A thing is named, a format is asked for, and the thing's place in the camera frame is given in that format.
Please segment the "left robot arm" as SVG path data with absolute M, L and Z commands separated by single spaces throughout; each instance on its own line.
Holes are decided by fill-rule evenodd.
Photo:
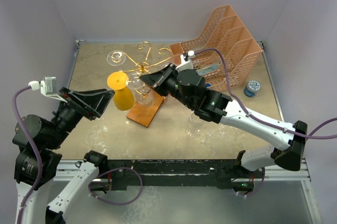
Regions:
M 93 179 L 108 173 L 108 158 L 89 151 L 64 190 L 52 201 L 48 196 L 62 155 L 55 153 L 82 118 L 100 118 L 115 95 L 115 91 L 97 89 L 73 91 L 65 87 L 57 93 L 61 100 L 51 120 L 37 115 L 21 117 L 18 96 L 32 90 L 31 86 L 17 91 L 12 107 L 17 119 L 13 144 L 19 147 L 14 179 L 18 192 L 17 223 L 65 223 L 67 210 Z

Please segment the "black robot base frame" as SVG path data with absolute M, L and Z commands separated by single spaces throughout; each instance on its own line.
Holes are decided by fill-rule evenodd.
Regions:
M 104 154 L 89 151 L 84 160 L 99 168 L 99 174 L 110 189 L 126 190 L 130 186 L 215 187 L 252 191 L 254 179 L 261 179 L 265 169 L 248 171 L 235 159 L 199 160 L 131 160 L 108 159 Z

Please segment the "yellow plastic wine glass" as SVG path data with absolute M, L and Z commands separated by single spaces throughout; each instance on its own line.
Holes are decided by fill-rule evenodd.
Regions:
M 130 110 L 135 102 L 127 82 L 128 76 L 124 72 L 111 73 L 107 78 L 108 87 L 115 92 L 113 96 L 115 107 L 121 111 Z

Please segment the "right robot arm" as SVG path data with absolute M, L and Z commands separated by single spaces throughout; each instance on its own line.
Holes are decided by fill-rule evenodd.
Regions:
M 232 126 L 268 142 L 263 148 L 239 152 L 234 164 L 239 177 L 273 165 L 300 170 L 305 139 L 297 133 L 306 133 L 304 122 L 285 123 L 252 110 L 244 111 L 237 100 L 207 88 L 204 77 L 193 69 L 179 71 L 170 64 L 140 79 L 160 96 L 171 95 L 204 121 Z

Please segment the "clear champagne flute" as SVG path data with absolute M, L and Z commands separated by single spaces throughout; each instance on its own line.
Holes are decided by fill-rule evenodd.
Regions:
M 165 67 L 167 67 L 167 66 L 169 66 L 169 65 L 171 65 L 172 63 L 170 63 L 170 62 L 165 62 L 165 63 L 163 63 L 161 66 L 160 66 L 160 68 L 161 69 L 163 69 L 163 68 L 165 68 Z

